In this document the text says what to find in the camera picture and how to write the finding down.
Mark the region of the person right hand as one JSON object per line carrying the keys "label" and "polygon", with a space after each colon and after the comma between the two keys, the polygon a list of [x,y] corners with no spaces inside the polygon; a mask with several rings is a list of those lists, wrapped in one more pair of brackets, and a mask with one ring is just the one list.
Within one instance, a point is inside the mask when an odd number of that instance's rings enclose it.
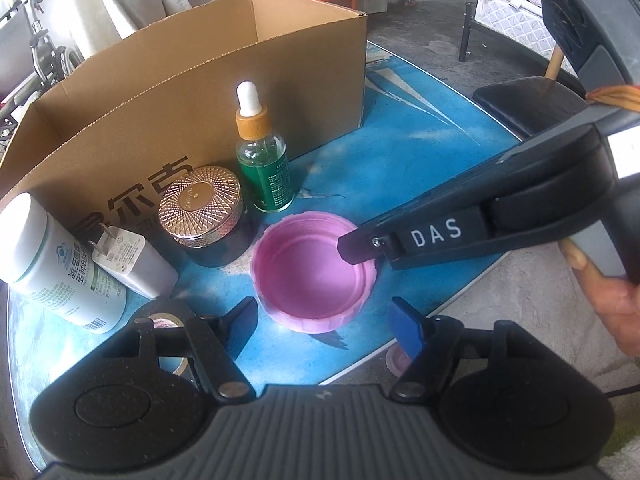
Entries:
{"label": "person right hand", "polygon": [[621,278],[606,278],[571,240],[561,240],[559,248],[617,347],[627,356],[638,358],[639,287]]}

